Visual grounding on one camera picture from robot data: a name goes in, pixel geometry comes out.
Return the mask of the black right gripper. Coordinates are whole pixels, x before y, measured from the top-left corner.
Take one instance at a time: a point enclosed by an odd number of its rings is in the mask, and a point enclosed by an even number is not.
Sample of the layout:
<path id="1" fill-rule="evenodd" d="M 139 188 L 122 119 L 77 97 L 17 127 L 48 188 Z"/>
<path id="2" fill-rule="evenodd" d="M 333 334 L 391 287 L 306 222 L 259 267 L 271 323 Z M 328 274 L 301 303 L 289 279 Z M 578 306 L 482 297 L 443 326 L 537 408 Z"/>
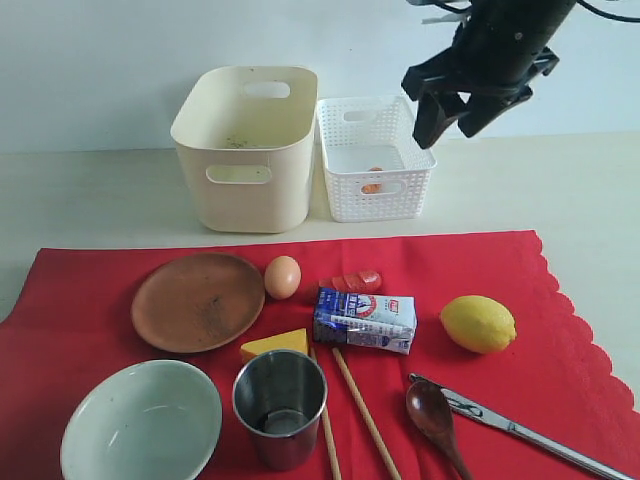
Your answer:
<path id="1" fill-rule="evenodd" d="M 412 100 L 421 98 L 413 130 L 420 148 L 431 148 L 457 121 L 474 137 L 530 100 L 526 85 L 559 63 L 548 47 L 558 28 L 557 1 L 473 1 L 451 46 L 409 67 L 402 80 Z M 458 93 L 471 94 L 466 104 Z"/>

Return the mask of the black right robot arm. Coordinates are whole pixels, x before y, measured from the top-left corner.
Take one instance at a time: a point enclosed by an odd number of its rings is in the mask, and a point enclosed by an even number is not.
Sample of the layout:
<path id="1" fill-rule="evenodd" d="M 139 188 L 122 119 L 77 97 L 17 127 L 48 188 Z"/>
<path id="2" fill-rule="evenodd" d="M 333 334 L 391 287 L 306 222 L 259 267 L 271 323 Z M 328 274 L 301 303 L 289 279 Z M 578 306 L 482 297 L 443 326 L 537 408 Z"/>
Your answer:
<path id="1" fill-rule="evenodd" d="M 530 82 L 549 75 L 559 57 L 549 40 L 577 4 L 565 0 L 471 1 L 455 8 L 459 25 L 451 45 L 408 68 L 401 82 L 418 103 L 413 138 L 431 148 L 452 125 L 467 138 L 533 96 Z"/>

